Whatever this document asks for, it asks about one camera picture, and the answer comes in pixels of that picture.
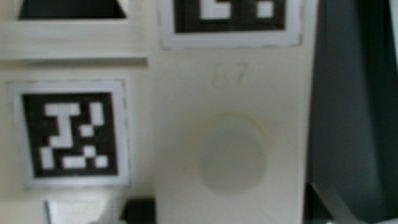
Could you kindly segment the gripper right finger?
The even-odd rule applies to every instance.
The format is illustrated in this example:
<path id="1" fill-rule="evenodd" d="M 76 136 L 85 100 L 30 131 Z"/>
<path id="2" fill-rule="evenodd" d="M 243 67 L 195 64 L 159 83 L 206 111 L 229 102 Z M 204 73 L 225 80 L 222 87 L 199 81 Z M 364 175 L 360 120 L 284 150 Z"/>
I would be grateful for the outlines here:
<path id="1" fill-rule="evenodd" d="M 353 215 L 332 187 L 305 186 L 303 224 L 367 224 Z"/>

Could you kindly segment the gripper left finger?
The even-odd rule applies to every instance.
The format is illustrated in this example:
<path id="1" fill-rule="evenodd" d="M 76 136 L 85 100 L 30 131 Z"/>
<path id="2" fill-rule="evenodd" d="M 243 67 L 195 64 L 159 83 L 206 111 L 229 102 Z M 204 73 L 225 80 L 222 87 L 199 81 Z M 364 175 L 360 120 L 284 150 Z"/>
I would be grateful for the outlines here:
<path id="1" fill-rule="evenodd" d="M 44 202 L 46 224 L 156 224 L 151 198 Z"/>

